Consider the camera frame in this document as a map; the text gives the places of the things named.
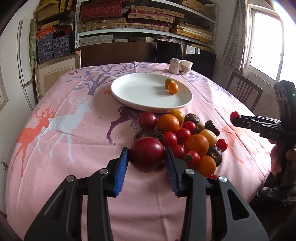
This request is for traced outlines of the person's right hand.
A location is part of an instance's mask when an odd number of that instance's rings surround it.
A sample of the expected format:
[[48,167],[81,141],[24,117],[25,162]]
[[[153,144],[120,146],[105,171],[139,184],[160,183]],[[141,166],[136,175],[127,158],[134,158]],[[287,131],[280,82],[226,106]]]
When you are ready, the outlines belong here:
[[[271,144],[274,144],[273,149],[271,150],[270,157],[271,157],[271,173],[275,177],[278,173],[281,172],[282,167],[279,163],[279,159],[281,155],[279,154],[278,147],[274,140],[269,139],[268,140]],[[285,154],[287,160],[291,162],[296,161],[296,151],[295,146],[292,149],[289,149],[287,153]]]

